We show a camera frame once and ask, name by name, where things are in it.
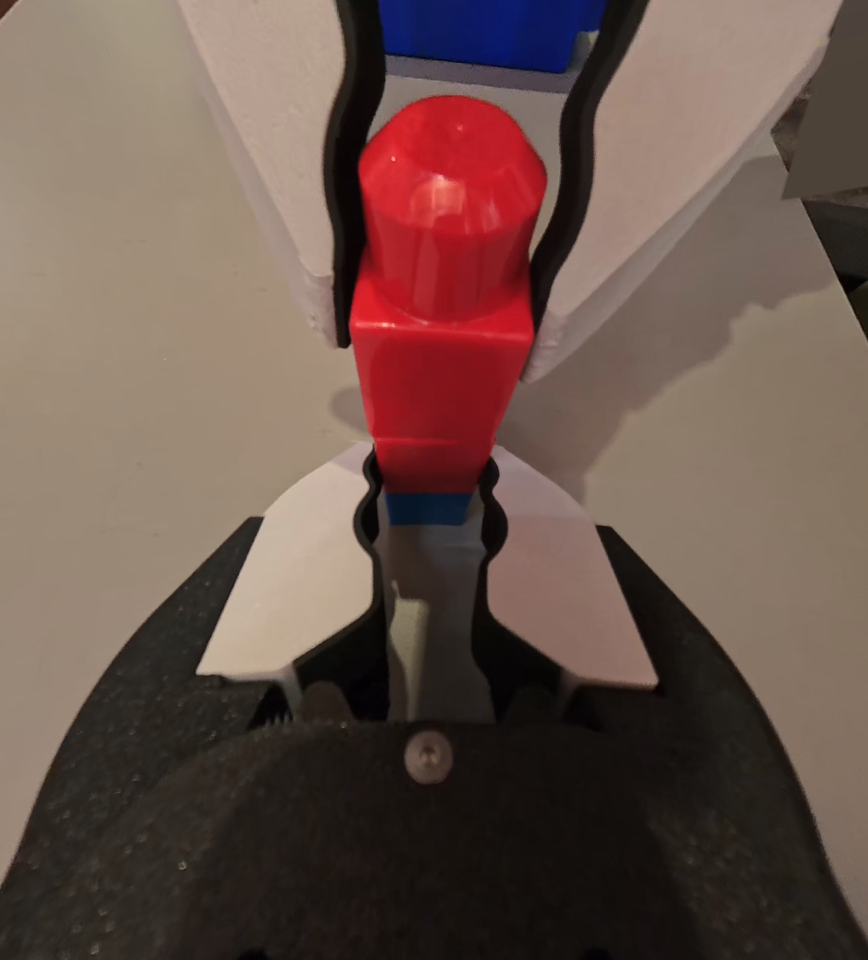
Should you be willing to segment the blue toy block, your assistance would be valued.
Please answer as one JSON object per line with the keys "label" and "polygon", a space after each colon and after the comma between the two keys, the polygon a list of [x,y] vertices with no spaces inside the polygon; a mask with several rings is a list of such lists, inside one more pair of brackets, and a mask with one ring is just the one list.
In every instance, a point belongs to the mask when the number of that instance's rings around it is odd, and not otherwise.
{"label": "blue toy block", "polygon": [[384,493],[392,526],[460,526],[472,497],[471,493]]}

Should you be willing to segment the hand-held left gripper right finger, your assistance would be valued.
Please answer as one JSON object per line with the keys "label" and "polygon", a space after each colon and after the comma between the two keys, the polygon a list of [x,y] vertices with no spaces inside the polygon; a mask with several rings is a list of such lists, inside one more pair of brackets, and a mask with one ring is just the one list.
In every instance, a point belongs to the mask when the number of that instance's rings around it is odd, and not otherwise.
{"label": "hand-held left gripper right finger", "polygon": [[494,717],[539,691],[555,717],[590,688],[656,691],[659,678],[597,525],[542,473],[495,447],[481,476],[471,650]]}

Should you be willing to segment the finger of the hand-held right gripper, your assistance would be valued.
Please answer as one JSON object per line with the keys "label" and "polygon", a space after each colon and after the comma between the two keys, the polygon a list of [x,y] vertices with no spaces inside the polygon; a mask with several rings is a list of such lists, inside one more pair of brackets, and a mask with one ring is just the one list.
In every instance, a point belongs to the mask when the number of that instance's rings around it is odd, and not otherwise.
{"label": "finger of the hand-held right gripper", "polygon": [[291,293],[350,346],[366,226],[358,163],[385,86],[375,1],[176,2],[201,93]]}
{"label": "finger of the hand-held right gripper", "polygon": [[597,331],[704,213],[820,64],[841,5],[649,2],[587,136],[592,194],[527,383]]}

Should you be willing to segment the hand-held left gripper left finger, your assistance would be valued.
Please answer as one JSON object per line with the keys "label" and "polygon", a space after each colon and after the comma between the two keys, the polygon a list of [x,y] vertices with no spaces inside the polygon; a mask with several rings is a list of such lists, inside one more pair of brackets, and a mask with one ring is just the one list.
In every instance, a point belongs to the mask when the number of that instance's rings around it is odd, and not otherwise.
{"label": "hand-held left gripper left finger", "polygon": [[380,492],[374,449],[358,441],[264,511],[198,676],[275,684],[292,712],[330,683],[356,719],[388,719]]}

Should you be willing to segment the blue plastic bin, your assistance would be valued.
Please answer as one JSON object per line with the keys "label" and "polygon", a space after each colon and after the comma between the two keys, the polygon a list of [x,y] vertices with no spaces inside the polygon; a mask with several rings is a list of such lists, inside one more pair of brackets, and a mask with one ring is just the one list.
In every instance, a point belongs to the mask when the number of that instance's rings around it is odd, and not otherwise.
{"label": "blue plastic bin", "polygon": [[606,1],[379,1],[393,56],[543,73],[566,71]]}

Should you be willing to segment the red toy block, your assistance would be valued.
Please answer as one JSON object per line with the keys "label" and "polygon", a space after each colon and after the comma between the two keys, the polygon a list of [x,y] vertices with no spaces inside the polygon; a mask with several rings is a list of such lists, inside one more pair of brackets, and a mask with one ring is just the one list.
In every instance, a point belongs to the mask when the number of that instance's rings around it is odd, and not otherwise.
{"label": "red toy block", "polygon": [[510,114],[445,95],[395,114],[358,176],[367,239],[349,328],[370,434],[494,433],[534,336],[542,160]]}
{"label": "red toy block", "polygon": [[462,438],[374,436],[383,487],[393,495],[470,495],[495,446],[495,432]]}

